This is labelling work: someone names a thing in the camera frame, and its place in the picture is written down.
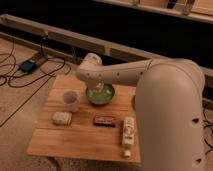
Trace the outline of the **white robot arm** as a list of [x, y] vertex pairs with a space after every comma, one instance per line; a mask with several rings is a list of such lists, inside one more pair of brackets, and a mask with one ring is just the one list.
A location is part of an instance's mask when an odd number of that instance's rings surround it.
[[86, 55], [76, 77], [134, 86], [142, 171], [205, 171], [202, 69], [188, 59], [149, 59], [104, 66]]

